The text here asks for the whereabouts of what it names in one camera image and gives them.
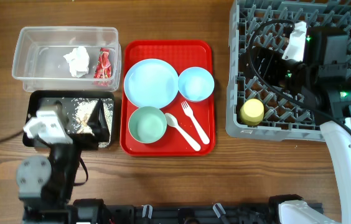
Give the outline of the white napkin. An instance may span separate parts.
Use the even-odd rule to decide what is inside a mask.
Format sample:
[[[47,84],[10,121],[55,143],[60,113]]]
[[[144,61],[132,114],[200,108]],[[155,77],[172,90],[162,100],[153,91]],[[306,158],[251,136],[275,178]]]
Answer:
[[[80,78],[89,73],[90,57],[85,47],[74,48],[63,57],[69,65],[72,77]]]

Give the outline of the yellow cup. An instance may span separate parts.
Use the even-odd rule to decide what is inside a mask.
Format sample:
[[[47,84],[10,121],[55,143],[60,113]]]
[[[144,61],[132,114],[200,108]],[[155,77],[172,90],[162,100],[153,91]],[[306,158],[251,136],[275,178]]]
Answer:
[[[247,100],[240,109],[240,119],[243,124],[257,126],[264,117],[264,105],[260,100]]]

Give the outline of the green bowl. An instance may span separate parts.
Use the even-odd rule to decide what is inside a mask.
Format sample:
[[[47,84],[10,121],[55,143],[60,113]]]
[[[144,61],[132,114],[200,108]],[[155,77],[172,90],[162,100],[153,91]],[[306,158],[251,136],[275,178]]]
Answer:
[[[155,107],[145,106],[132,113],[128,130],[137,142],[151,144],[160,140],[167,129],[164,113]]]

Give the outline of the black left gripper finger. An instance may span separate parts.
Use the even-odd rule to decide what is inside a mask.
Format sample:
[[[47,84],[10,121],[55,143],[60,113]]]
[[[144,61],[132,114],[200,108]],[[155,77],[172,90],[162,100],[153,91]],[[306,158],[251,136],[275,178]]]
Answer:
[[[55,101],[56,105],[61,105],[64,114],[67,117],[65,129],[69,134],[76,134],[79,123],[76,121],[76,103],[71,99],[59,99]]]
[[[109,142],[110,126],[105,116],[105,107],[101,99],[99,99],[87,121],[91,133],[86,134],[87,140],[90,142]]]

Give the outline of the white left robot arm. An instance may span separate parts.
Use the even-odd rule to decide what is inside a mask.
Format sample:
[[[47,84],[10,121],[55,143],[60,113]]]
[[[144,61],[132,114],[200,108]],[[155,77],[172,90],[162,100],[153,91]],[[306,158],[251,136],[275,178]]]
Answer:
[[[50,154],[32,156],[17,168],[19,200],[24,204],[23,223],[112,223],[102,199],[81,199],[69,204],[77,186],[77,170],[84,167],[81,153],[96,150],[110,134],[102,100],[98,100],[87,125],[89,133],[69,134],[67,114],[61,104],[43,106],[24,126],[29,139],[39,141]]]

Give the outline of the red snack wrapper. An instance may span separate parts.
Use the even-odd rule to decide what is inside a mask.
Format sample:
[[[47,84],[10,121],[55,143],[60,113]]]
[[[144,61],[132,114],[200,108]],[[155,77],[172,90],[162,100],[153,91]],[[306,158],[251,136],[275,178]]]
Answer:
[[[94,78],[111,78],[111,63],[109,57],[110,51],[101,48]]]

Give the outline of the white plastic spoon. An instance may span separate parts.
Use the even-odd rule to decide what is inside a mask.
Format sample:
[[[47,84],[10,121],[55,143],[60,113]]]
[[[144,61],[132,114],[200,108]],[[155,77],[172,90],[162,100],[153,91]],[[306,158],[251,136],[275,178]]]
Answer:
[[[167,124],[172,128],[176,128],[176,130],[180,132],[182,137],[189,143],[189,145],[192,147],[194,151],[201,150],[200,144],[179,126],[178,120],[174,115],[170,113],[165,113],[165,117],[166,117]]]

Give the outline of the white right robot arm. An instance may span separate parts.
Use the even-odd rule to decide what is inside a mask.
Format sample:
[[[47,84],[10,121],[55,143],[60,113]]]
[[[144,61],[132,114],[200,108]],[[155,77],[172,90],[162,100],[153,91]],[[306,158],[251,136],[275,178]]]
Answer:
[[[313,112],[332,159],[342,223],[351,223],[351,79],[345,56],[341,49],[310,49],[298,62],[270,49],[249,47],[240,63],[246,75]]]

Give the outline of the light blue bowl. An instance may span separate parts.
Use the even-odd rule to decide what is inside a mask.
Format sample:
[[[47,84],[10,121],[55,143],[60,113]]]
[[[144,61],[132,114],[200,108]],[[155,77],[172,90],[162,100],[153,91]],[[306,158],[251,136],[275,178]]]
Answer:
[[[202,67],[185,69],[178,79],[180,94],[188,101],[206,100],[214,91],[215,81],[212,74]]]

